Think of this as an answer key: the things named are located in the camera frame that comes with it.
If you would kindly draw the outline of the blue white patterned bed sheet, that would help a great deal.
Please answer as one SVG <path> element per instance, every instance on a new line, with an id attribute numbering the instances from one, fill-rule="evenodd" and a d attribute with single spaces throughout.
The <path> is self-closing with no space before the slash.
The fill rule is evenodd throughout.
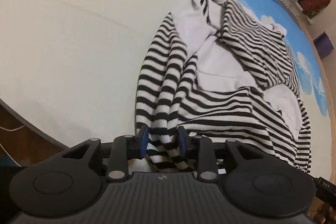
<path id="1" fill-rule="evenodd" d="M 71 147 L 134 132 L 142 61 L 164 17 L 183 0 L 1 0 L 1 104 Z M 312 174 L 332 174 L 328 88 L 319 59 L 278 0 L 237 0 L 288 31 L 312 133 Z"/>

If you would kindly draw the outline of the dark red plush bag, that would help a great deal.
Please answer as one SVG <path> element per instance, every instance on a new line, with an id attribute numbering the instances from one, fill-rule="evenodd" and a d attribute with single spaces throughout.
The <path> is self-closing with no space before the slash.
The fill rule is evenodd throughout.
<path id="1" fill-rule="evenodd" d="M 324 10 L 330 2 L 331 0 L 301 0 L 299 4 L 302 7 L 303 14 L 313 19 Z"/>

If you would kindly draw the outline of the black white striped child garment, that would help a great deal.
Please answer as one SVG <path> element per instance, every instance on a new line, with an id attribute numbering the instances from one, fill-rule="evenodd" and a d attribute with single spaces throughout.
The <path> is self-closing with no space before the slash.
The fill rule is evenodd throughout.
<path id="1" fill-rule="evenodd" d="M 183 0 L 167 14 L 139 73 L 135 125 L 161 172 L 189 171 L 178 130 L 256 147 L 311 171 L 310 121 L 285 31 L 236 0 Z"/>

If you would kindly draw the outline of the purple box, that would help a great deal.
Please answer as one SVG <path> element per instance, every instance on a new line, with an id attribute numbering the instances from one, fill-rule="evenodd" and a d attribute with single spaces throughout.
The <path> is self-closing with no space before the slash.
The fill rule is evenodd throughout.
<path id="1" fill-rule="evenodd" d="M 314 45 L 318 52 L 320 59 L 325 58 L 334 50 L 334 46 L 331 42 L 331 39 L 328 37 L 326 32 L 320 34 L 317 38 L 314 39 Z"/>

